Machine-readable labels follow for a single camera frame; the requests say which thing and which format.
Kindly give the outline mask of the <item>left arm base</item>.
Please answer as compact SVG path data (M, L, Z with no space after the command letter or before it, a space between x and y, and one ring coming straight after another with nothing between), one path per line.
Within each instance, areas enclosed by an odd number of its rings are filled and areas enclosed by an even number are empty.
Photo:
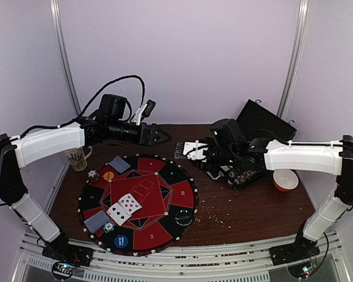
M42 251L42 255L45 257L63 261L78 267L89 267L93 254L93 249L88 247L69 243L49 243L47 241Z

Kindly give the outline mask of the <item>dealt playing card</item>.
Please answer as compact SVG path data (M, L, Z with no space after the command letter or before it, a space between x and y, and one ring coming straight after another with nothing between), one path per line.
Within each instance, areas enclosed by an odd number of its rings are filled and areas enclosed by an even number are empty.
M84 225L86 225L87 229L90 233L94 233L99 230L105 223L109 220L105 215L96 214L84 221Z
M131 165L127 163L126 161L122 159L118 160L113 160L113 168L118 172L118 173L123 173L127 169L129 169Z
M123 173L131 167L131 165L120 156L115 156L114 159L109 162L109 165L113 167L118 173Z
M106 215L106 213L104 211L99 211L95 215L93 215L90 218L86 219L84 221L84 223L89 229L99 229L105 223L107 223L109 221L110 221L110 219Z

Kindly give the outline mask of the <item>poker chip stack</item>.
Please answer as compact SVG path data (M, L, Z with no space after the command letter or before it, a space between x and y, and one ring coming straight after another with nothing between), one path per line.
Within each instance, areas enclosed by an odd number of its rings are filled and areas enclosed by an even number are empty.
M103 226L104 233L111 233L115 229L115 224L111 221L107 222Z
M99 173L96 170L90 170L87 176L90 182L97 182L99 180Z

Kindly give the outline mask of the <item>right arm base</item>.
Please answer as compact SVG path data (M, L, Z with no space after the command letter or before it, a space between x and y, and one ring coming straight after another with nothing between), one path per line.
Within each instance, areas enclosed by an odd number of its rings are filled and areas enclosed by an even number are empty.
M273 265L278 266L309 259L311 255L317 256L321 252L316 244L311 245L294 242L291 244L271 247L269 253Z

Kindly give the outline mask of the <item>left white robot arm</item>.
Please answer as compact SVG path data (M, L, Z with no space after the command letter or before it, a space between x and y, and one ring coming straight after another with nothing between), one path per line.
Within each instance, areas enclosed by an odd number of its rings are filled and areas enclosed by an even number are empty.
M41 194L32 197L27 185L35 184L45 192L51 187L50 172L56 176L63 162L61 154L82 149L106 140L117 140L141 146L155 146L170 140L170 135L156 124L146 124L156 103L148 100L122 120L128 100L122 96L103 95L99 108L90 116L79 115L57 126L38 126L36 130L16 136L0 135L0 199L31 227L38 236L50 243L51 253L61 261L73 255L64 241L61 229L39 204Z

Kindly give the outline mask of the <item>orange big blind button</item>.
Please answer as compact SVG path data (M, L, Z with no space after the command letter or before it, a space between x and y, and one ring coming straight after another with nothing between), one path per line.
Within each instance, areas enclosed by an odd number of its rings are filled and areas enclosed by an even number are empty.
M106 172L103 175L103 179L106 181L111 181L115 177L115 173L113 172Z

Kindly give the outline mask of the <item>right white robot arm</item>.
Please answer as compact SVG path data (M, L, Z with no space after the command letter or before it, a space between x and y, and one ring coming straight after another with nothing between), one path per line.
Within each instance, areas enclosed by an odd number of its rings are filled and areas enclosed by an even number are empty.
M304 258L317 241L345 211L353 206L353 137L344 135L330 142L294 142L273 135L247 141L238 123L221 119L209 128L215 142L204 152L207 161L231 165L241 173L300 170L336 176L336 188L321 208L302 225L301 238L290 246L294 259Z

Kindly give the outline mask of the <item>clear dealer button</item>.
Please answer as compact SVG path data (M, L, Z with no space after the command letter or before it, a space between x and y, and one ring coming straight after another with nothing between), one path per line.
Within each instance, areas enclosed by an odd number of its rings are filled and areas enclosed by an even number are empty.
M175 222L179 226L189 226L194 221L194 216L189 210L180 210L175 215Z

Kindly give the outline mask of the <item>blue small blind button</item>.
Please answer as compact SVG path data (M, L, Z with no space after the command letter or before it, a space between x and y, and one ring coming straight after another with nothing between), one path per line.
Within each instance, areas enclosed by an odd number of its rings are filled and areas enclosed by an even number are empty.
M125 235L118 235L114 240L115 247L118 249L125 248L128 245L128 243L129 243L129 240Z

